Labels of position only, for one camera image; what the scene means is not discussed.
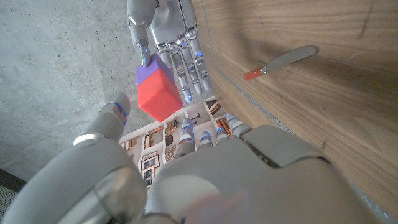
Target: knife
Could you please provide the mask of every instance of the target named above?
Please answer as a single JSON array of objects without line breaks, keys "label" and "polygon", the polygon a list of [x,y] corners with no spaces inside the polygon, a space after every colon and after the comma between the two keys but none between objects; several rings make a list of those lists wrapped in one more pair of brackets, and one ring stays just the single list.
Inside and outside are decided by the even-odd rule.
[{"label": "knife", "polygon": [[284,53],[283,55],[275,59],[270,60],[267,65],[262,68],[257,68],[253,71],[245,73],[243,78],[245,80],[255,78],[261,74],[265,74],[284,65],[288,65],[311,55],[315,55],[316,53],[318,53],[318,47],[314,45],[299,47],[297,49],[291,50],[290,52]]}]

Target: wooden surface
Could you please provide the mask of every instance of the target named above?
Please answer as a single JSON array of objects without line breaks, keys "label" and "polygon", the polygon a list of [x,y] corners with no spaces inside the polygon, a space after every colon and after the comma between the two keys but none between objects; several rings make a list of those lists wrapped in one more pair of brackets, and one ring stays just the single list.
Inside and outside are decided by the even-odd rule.
[{"label": "wooden surface", "polygon": [[[192,2],[226,111],[259,126],[272,123],[265,108],[398,219],[398,2]],[[319,53],[243,80],[303,45]]]}]

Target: concrete floor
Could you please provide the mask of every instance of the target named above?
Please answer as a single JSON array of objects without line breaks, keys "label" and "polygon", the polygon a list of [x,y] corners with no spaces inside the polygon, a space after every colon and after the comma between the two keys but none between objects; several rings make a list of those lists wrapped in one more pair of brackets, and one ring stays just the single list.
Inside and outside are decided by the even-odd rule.
[{"label": "concrete floor", "polygon": [[[1,169],[29,180],[71,146],[116,91],[125,92],[132,105],[124,133],[153,122],[137,108],[139,57],[127,29],[126,4],[0,1]],[[211,95],[193,91],[193,103]]]}]

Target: red cube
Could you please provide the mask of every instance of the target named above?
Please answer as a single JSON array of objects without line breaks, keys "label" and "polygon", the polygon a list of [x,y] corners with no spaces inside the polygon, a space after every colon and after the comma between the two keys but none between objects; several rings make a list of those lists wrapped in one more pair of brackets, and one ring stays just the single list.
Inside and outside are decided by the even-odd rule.
[{"label": "red cube", "polygon": [[137,86],[138,107],[157,121],[163,121],[182,107],[180,93],[162,69],[157,69]]}]

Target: purple cube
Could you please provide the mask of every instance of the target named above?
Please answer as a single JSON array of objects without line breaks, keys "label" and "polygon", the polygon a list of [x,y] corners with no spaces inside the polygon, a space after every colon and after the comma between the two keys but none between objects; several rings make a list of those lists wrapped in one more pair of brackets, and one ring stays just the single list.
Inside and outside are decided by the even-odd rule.
[{"label": "purple cube", "polygon": [[170,80],[175,84],[173,72],[167,68],[166,64],[157,54],[152,54],[150,56],[150,64],[148,67],[144,68],[138,66],[136,68],[136,85],[141,84],[147,77],[154,73],[157,69],[161,69],[170,78]]}]

